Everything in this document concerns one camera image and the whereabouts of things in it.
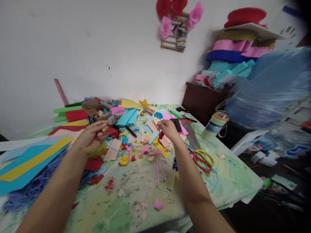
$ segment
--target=hand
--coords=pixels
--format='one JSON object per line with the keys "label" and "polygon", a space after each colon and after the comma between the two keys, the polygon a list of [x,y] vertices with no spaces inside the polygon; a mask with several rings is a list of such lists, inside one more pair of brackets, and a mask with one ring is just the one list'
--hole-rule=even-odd
{"label": "hand", "polygon": [[108,138],[107,121],[98,121],[87,126],[71,147],[71,150],[82,151],[89,155],[95,151],[104,139]]}
{"label": "hand", "polygon": [[161,127],[161,130],[163,130],[164,135],[167,136],[172,142],[177,139],[181,139],[179,133],[177,132],[174,122],[172,122],[171,120],[159,121],[157,126],[158,130]]}

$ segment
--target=green marker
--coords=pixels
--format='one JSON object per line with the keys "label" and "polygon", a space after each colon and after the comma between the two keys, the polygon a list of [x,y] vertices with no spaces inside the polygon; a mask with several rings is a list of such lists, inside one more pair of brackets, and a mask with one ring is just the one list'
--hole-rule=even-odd
{"label": "green marker", "polygon": [[179,119],[183,119],[183,117],[181,115],[179,115],[178,113],[174,112],[174,111],[171,111],[171,113],[176,116],[177,118]]}

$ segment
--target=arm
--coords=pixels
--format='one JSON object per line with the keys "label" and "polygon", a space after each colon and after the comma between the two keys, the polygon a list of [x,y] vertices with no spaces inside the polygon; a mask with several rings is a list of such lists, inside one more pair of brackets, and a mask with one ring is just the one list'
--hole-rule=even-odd
{"label": "arm", "polygon": [[234,233],[212,202],[201,174],[174,123],[170,120],[162,120],[158,125],[174,144],[181,189],[195,230],[198,233]]}
{"label": "arm", "polygon": [[88,154],[99,147],[107,134],[105,121],[89,125],[80,134],[28,211],[17,233],[63,232]]}

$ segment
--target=pen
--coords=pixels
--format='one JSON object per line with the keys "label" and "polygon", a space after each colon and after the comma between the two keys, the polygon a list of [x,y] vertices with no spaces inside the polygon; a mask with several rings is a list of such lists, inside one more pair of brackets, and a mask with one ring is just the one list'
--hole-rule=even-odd
{"label": "pen", "polygon": [[183,118],[185,118],[185,119],[187,119],[187,120],[189,120],[189,121],[193,121],[194,123],[197,123],[197,121],[196,120],[193,120],[193,119],[191,119],[191,118],[188,118],[188,117],[185,117],[185,116],[182,116]]}
{"label": "pen", "polygon": [[128,126],[125,126],[125,128],[126,128],[135,138],[137,138],[137,135],[136,135]]}

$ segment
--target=white shelf board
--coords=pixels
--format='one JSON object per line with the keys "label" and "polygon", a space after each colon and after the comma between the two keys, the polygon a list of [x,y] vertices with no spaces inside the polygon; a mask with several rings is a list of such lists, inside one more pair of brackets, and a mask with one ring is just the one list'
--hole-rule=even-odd
{"label": "white shelf board", "polygon": [[264,28],[262,26],[254,24],[254,23],[241,24],[241,25],[233,26],[233,27],[229,27],[229,28],[222,28],[219,30],[214,30],[214,32],[221,34],[224,31],[235,30],[235,29],[247,29],[247,30],[255,31],[258,33],[258,37],[261,39],[287,39],[286,37],[282,36],[281,34],[273,32],[267,28]]}

